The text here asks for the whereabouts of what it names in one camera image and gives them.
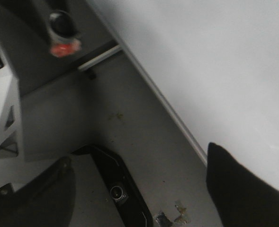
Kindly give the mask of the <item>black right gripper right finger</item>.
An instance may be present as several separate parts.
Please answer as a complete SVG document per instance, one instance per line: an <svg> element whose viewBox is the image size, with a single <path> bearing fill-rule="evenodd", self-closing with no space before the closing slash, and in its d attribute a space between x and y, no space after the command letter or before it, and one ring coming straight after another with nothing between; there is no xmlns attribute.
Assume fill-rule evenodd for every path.
<svg viewBox="0 0 279 227"><path fill-rule="evenodd" d="M213 142L206 183L224 227L279 227L279 191Z"/></svg>

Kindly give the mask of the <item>black robot base panel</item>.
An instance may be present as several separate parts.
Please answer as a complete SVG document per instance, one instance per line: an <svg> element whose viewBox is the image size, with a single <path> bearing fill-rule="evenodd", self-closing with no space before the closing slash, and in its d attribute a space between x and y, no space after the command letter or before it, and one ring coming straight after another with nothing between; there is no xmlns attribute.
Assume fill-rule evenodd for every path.
<svg viewBox="0 0 279 227"><path fill-rule="evenodd" d="M97 144L85 145L73 155L91 155L125 227L152 227L153 218L122 157Z"/></svg>

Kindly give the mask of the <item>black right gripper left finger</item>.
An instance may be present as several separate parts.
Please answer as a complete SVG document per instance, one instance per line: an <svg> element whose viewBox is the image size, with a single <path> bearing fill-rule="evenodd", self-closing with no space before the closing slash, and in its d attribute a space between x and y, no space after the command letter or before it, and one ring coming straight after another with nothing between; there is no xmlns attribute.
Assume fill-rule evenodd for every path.
<svg viewBox="0 0 279 227"><path fill-rule="evenodd" d="M72 161L62 157L17 191L0 187L0 227L67 227L75 197Z"/></svg>

